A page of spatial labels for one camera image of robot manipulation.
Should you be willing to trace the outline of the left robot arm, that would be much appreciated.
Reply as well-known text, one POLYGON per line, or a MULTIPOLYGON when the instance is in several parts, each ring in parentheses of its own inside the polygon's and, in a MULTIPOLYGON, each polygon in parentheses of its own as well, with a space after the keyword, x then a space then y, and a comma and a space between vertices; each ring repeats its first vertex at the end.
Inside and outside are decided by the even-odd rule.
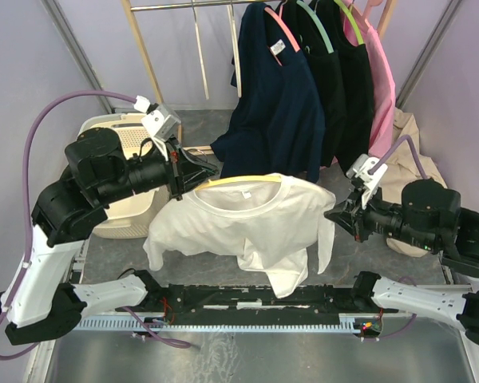
POLYGON ((60 338, 82 319, 105 311, 159 306, 164 292, 146 270, 86 286, 62 277, 93 229, 107 220, 112 203, 159 187, 181 199, 219 171, 185 151, 175 137, 167 147, 165 155, 151 147, 143 156, 127 158, 116 131, 94 128, 65 148, 67 168, 40 193, 27 221, 34 237, 31 258, 19 267, 21 284, 0 293, 0 314, 7 316, 5 334, 12 345, 60 338))

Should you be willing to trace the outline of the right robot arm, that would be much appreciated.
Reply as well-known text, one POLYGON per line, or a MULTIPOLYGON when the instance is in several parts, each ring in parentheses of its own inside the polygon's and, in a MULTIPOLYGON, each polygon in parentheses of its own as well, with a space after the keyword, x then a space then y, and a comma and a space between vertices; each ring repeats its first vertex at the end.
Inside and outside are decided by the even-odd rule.
MULTIPOLYGON (((325 213, 359 243, 373 233, 441 255, 441 264, 479 279, 479 213, 461 206, 461 195, 438 182, 416 180, 402 190, 401 203, 376 194, 362 202, 362 189, 325 213)), ((361 272, 350 291, 358 311, 372 308, 407 311, 462 331, 479 345, 479 290, 446 294, 395 282, 380 274, 361 272)))

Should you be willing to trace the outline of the white t shirt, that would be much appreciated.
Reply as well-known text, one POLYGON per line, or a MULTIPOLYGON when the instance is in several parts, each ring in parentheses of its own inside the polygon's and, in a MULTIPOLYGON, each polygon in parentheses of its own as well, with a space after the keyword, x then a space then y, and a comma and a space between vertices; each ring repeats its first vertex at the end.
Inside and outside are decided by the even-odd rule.
POLYGON ((307 279, 307 249, 316 244, 323 273, 335 239, 335 225, 323 214, 335 206, 335 194, 281 176, 281 183, 226 184, 168 202, 143 245, 150 269, 163 267, 166 251, 234 256, 241 270, 264 273, 275 296, 286 298, 307 279))

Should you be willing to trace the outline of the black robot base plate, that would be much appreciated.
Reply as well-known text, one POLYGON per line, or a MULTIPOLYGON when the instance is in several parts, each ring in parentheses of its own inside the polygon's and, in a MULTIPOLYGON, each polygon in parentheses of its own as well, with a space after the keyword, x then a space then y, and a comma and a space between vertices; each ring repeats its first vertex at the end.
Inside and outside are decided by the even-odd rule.
POLYGON ((170 285, 133 307, 136 313, 161 313, 170 325, 337 324, 341 314, 379 314, 367 298, 348 287, 299 286, 277 298, 269 286, 170 285))

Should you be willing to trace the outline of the yellow hanger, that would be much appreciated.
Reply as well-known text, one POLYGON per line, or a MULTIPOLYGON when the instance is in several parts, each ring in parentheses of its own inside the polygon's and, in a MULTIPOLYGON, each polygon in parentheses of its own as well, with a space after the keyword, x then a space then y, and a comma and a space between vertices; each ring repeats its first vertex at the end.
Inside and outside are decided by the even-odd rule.
MULTIPOLYGON (((207 165, 210 165, 213 168, 213 175, 215 176, 218 174, 220 171, 215 166, 213 163, 210 163, 208 161, 208 156, 212 154, 212 150, 210 148, 205 148, 205 147, 187 147, 185 149, 187 152, 197 156, 197 157, 204 157, 205 163, 207 165)), ((253 175, 253 176, 234 176, 234 177, 229 177, 229 178, 224 178, 224 179, 216 179, 213 180, 212 178, 207 179, 205 182, 200 184, 195 188, 195 191, 200 191, 204 190, 206 188, 213 188, 213 187, 218 187, 221 185, 226 185, 226 184, 238 184, 238 183, 253 183, 253 182, 270 182, 270 183, 281 183, 282 182, 282 176, 281 175, 253 175)))

